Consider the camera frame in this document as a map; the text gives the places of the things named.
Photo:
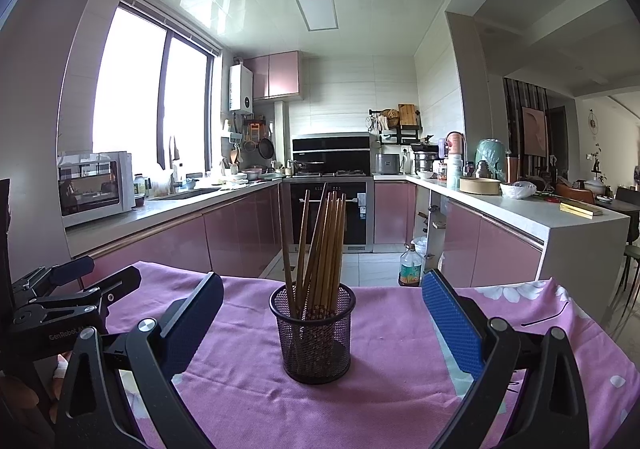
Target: orange cutting board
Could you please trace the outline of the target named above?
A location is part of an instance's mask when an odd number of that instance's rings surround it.
[[[400,124],[403,126],[416,126],[418,121],[415,118],[415,105],[399,104]]]

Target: frying pan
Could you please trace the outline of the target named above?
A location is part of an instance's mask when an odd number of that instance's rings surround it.
[[[260,139],[258,143],[258,153],[260,156],[265,159],[273,158],[275,150],[273,148],[273,142],[269,139]]]

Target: oven handle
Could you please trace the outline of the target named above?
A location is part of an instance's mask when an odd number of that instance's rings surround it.
[[[299,198],[300,203],[305,203],[305,199],[304,198]],[[321,200],[309,200],[310,204],[319,204],[321,202]],[[351,202],[351,203],[358,203],[358,199],[357,198],[351,198],[349,200],[345,200],[345,202]]]

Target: recessed light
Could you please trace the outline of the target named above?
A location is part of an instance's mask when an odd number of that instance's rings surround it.
[[[338,28],[334,0],[296,0],[296,2],[309,32]]]

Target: kitchen sink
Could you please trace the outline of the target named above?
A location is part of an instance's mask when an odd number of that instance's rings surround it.
[[[220,187],[203,187],[201,189],[187,189],[184,191],[180,191],[176,194],[170,194],[169,196],[163,196],[162,198],[157,198],[156,200],[186,200],[187,198],[194,198],[195,196],[200,196],[203,194],[215,193],[216,191],[220,191]]]

